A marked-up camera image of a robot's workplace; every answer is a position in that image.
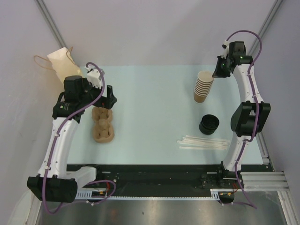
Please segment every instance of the white wall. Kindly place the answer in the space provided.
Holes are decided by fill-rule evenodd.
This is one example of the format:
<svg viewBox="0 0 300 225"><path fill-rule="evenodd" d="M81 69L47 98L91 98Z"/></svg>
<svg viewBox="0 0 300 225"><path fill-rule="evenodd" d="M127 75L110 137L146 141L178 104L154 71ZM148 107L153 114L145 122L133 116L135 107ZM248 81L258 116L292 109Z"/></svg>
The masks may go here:
<svg viewBox="0 0 300 225"><path fill-rule="evenodd" d="M300 210L300 1L285 1L255 64L260 94L271 104L263 134L271 160L284 171Z"/></svg>
<svg viewBox="0 0 300 225"><path fill-rule="evenodd" d="M275 0L45 0L84 65L212 65L234 31L258 32ZM254 38L236 35L250 47Z"/></svg>
<svg viewBox="0 0 300 225"><path fill-rule="evenodd" d="M33 0L0 1L0 218L6 224L37 174L62 85L33 55L59 48Z"/></svg>

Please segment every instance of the gray floor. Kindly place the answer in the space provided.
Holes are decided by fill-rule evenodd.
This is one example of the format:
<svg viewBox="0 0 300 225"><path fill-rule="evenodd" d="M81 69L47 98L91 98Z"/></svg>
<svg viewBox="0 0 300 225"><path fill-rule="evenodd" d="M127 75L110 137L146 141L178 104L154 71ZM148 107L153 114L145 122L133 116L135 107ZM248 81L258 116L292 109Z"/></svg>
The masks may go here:
<svg viewBox="0 0 300 225"><path fill-rule="evenodd" d="M91 207L64 207L56 215L40 211L37 225L286 225L277 192L252 192L258 207L224 206L216 201L110 200ZM237 193L236 201L244 201Z"/></svg>

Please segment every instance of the purple cable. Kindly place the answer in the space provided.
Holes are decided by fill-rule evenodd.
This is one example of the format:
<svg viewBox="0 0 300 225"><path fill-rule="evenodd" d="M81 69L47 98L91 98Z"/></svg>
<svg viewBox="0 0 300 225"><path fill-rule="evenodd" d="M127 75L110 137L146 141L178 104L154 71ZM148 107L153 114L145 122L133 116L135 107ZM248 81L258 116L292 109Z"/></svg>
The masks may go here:
<svg viewBox="0 0 300 225"><path fill-rule="evenodd" d="M256 113L255 113L255 122L254 122L254 127L253 127L253 132L252 132L252 135L251 135L251 138L250 140L249 139L244 139L243 140L243 145L242 145L242 148L240 150L240 154L235 162L235 166L234 166L234 172L235 172L235 176L236 176L236 180L238 181L238 184L245 196L245 198L248 200L248 202L250 203L246 203L246 202L233 202L232 204L229 203L229 204L223 204L221 201L220 203L222 203L223 205L233 205L233 204L239 204L239 205L248 205L248 206L251 206L255 209L257 209L257 207L252 203L252 201L250 200L250 198L248 197L247 193L245 192L242 184L240 183L240 179L239 179L239 175L238 175L238 164L239 164L239 161L240 161L240 158L242 157L243 155L243 152L244 152L244 149L245 149L245 146L246 146L246 142L252 142L254 137L255 137L255 133L256 133L256 129L257 129L257 123L258 123L258 116L259 116L259 104L258 104L258 100L257 100L257 97L256 97L256 91L255 91L255 87L254 87L254 84L253 84L253 80L252 80L252 77L251 77L251 67L254 65L255 61L258 59L259 55L261 54L262 52L262 48L263 48L263 43L262 43L262 40L261 38L254 32L252 31L249 31L249 30L239 30L239 31L236 31L234 32L232 35L230 35L226 41L228 41L233 35L237 34L237 33L241 33L241 32L245 32L245 33L250 33L250 34L253 34L254 36L257 37L258 41L259 41L259 44L260 44L260 47L259 47L259 51L258 51L258 54L257 56L254 58L253 62L250 64L249 68L248 68L248 77L249 77L249 81L250 81L250 86L251 86L251 89L252 89L252 94L253 94L253 99L255 101L255 105L256 105Z"/></svg>
<svg viewBox="0 0 300 225"><path fill-rule="evenodd" d="M66 122L72 118L73 116L75 116L76 114L82 112L83 110L87 109L88 107L90 107L91 105L93 105L95 102L97 102L103 95L104 93L104 89L105 89L105 82L104 82L104 74L102 73L103 70L101 70L95 63L92 63L92 62L88 62L86 64L86 66L88 65L93 65L100 73L100 76L101 76L101 79L102 79L102 90L101 90L101 93L99 94L99 96L94 100L92 101L91 103L89 103L88 105L84 106L83 108L77 110L76 112L72 113L71 115L69 115L62 123L61 125L59 126L59 128L57 129L57 136L54 137L53 139L53 142L52 142L52 146L51 146L51 150L50 150L50 153L49 153L49 158L48 158L48 161L47 161L47 167L49 168L50 167L50 163L51 163L51 159L52 159L52 156L53 156L53 152L54 152L54 147L55 147L55 144L56 144L56 141L57 141L57 138L58 138L58 135L60 134L60 131L62 130L63 126L66 124ZM51 212L49 211L48 209L48 206L47 206L47 203L46 203L46 179L47 179L47 175L48 175L48 171L49 169L45 169L45 174L44 174L44 178L43 178L43 185L42 185L42 200L43 200L43 206L46 210L47 213L49 214L55 214L56 212L58 212L58 210L60 210L60 208L62 207L63 203L61 203L58 208L54 211L54 212Z"/></svg>

